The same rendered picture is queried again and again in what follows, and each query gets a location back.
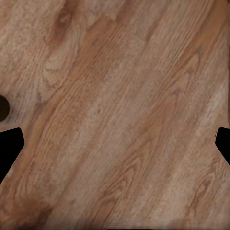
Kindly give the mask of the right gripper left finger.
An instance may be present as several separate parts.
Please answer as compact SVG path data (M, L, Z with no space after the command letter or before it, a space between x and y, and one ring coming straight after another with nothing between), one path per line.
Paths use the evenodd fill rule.
M10 129L0 133L0 184L24 146L22 130Z

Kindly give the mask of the pillar candle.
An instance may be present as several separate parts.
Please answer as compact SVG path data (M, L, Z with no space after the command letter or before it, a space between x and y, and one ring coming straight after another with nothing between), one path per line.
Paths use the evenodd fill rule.
M9 114L9 103L6 98L0 95L0 122L3 121Z

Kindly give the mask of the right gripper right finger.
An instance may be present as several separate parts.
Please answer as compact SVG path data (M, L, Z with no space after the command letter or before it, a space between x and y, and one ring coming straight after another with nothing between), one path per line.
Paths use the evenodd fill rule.
M219 128L215 144L230 165L230 129Z

